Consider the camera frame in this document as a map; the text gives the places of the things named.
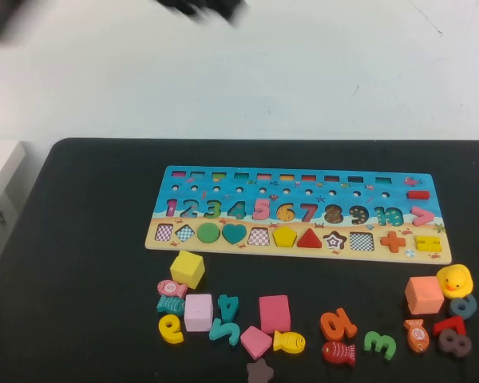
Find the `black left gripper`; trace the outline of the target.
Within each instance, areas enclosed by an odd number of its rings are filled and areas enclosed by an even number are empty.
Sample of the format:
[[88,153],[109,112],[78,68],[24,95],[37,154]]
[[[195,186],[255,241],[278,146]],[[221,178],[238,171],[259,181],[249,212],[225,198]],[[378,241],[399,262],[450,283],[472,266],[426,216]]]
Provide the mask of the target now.
[[244,0],[156,0],[156,3],[193,22],[202,22],[208,15],[215,14],[229,25],[234,25],[247,8]]

